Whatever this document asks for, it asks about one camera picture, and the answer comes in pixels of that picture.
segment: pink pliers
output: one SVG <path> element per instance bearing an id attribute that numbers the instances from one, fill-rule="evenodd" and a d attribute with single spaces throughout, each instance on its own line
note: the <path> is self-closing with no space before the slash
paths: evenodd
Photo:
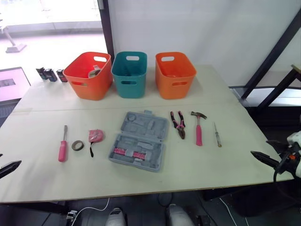
<path id="1" fill-rule="evenodd" d="M 174 123 L 174 127 L 178 130 L 178 133 L 180 135 L 180 137 L 182 139 L 185 139 L 185 131 L 184 131 L 184 128 L 185 128 L 185 123 L 184 123 L 184 117 L 181 113 L 181 111 L 178 111 L 178 114 L 180 116 L 180 124 L 177 123 L 177 121 L 174 119 L 174 113 L 173 112 L 170 112 L 170 117 L 171 117 L 171 120 L 173 121 Z"/>

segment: pink tape measure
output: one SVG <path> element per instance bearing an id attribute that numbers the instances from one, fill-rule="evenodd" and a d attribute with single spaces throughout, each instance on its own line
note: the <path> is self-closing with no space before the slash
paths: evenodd
<path id="1" fill-rule="evenodd" d="M 89 130 L 89 142 L 91 143 L 90 145 L 90 154 L 91 157 L 94 157 L 93 151 L 92 151 L 92 144 L 101 142 L 103 140 L 104 134 L 103 131 L 100 129 L 95 129 L 95 130 Z"/>

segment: hammer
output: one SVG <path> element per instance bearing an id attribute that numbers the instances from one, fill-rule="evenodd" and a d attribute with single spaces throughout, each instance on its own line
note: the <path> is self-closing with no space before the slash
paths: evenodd
<path id="1" fill-rule="evenodd" d="M 198 125 L 197 125 L 197 146 L 202 146 L 202 130 L 201 130 L 201 126 L 199 124 L 199 118 L 202 117 L 204 119 L 207 118 L 207 116 L 205 116 L 202 113 L 199 112 L 191 112 L 191 115 L 195 115 L 198 118 Z"/>

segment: black battery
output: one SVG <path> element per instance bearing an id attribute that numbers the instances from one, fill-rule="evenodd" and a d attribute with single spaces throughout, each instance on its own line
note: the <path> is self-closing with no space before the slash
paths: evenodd
<path id="1" fill-rule="evenodd" d="M 42 68 L 36 68 L 37 72 L 39 73 L 39 75 L 41 76 L 42 79 L 47 80 L 48 78 L 46 77 L 46 75 L 44 74 L 45 69 Z"/>
<path id="2" fill-rule="evenodd" d="M 44 74 L 46 75 L 47 78 L 49 78 L 50 81 L 56 81 L 57 77 L 55 75 L 55 73 L 53 72 L 52 69 L 46 69 L 44 71 Z"/>
<path id="3" fill-rule="evenodd" d="M 63 69 L 57 70 L 56 71 L 58 78 L 62 81 L 62 82 L 67 82 L 68 80 L 66 79 L 66 77 L 63 74 Z"/>

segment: red-orange bin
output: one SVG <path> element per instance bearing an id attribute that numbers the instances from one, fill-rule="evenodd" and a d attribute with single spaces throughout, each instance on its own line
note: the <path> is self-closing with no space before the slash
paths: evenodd
<path id="1" fill-rule="evenodd" d="M 180 52 L 156 54 L 156 84 L 164 99 L 186 97 L 197 71 Z"/>
<path id="2" fill-rule="evenodd" d="M 101 71 L 93 78 L 88 73 L 97 65 Z M 76 58 L 64 71 L 66 79 L 77 96 L 88 100 L 100 100 L 113 82 L 111 56 L 106 53 L 87 52 Z"/>

